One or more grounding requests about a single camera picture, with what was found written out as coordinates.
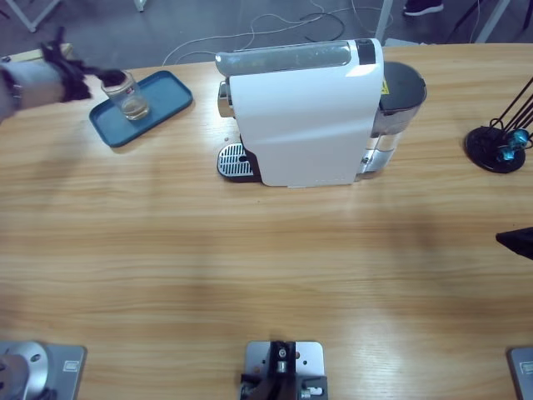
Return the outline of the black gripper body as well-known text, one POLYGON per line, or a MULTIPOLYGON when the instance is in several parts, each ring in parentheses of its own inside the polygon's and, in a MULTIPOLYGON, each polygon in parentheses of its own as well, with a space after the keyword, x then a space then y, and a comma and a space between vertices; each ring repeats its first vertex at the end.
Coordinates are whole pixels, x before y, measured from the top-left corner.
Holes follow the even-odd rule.
POLYGON ((58 73, 63 89, 62 102, 89 99, 92 96, 85 83, 84 63, 63 55, 64 33, 65 28, 59 27, 53 40, 40 44, 44 62, 58 73))

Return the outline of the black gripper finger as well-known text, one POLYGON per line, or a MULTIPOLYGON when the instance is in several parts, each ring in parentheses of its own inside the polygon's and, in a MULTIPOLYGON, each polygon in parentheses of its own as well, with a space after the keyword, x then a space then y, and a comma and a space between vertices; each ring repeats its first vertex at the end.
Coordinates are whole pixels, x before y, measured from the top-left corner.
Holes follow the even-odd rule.
POLYGON ((104 87, 120 86, 126 80, 126 74, 118 69, 101 69, 99 67, 84 67, 85 75, 97 77, 104 87))
POLYGON ((533 259, 533 227, 497 233, 496 241, 524 258, 533 259))

